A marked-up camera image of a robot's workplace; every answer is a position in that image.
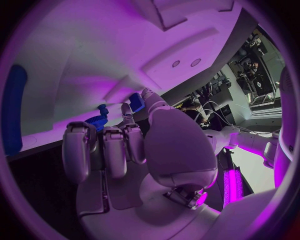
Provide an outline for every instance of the white curved surface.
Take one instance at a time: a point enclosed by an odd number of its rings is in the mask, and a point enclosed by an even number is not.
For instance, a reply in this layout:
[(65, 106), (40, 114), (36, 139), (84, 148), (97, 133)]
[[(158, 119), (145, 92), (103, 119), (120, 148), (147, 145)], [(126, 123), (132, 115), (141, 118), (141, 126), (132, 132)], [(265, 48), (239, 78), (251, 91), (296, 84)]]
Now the white curved surface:
[[(199, 2), (198, 11), (192, 9), (192, 1), (174, 3), (187, 20), (167, 31), (147, 20), (130, 0), (61, 2), (31, 33), (15, 60), (28, 72), (22, 135), (37, 139), (31, 146), (24, 139), (28, 147), (22, 150), (61, 140), (69, 122), (98, 115), (100, 104), (109, 105), (107, 125), (115, 125), (122, 116), (119, 103), (134, 92), (147, 86), (163, 94), (210, 67), (232, 32), (241, 7), (235, 3), (232, 10), (220, 12), (227, 8), (224, 3), (203, 1), (201, 8)], [(199, 40), (194, 50), (174, 48), (208, 29), (217, 32), (210, 39), (214, 45)], [(156, 62), (167, 50), (172, 52), (168, 60)], [(196, 55), (202, 61), (191, 67)], [(177, 60), (173, 61), (172, 56), (189, 62), (176, 79), (169, 77)], [(152, 69), (168, 69), (155, 77), (147, 75), (143, 67), (150, 61)]]

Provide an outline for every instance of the magenta led strip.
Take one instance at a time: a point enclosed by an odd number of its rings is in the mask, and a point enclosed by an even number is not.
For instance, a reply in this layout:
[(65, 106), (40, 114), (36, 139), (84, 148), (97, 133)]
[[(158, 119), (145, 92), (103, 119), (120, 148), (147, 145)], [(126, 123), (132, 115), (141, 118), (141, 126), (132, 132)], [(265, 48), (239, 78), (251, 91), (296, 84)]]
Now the magenta led strip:
[(242, 174), (239, 169), (224, 171), (224, 204), (240, 200), (243, 197)]

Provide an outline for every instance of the blue handle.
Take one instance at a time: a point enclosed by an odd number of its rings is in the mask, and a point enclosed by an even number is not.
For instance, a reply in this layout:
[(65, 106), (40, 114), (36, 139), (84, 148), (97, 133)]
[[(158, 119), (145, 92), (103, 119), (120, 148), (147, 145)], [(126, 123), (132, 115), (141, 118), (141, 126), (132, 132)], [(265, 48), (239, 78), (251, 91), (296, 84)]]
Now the blue handle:
[(9, 156), (17, 154), (23, 146), (21, 104), (26, 82), (27, 73), (25, 69), (19, 65), (13, 65), (4, 89), (1, 114), (4, 151)]

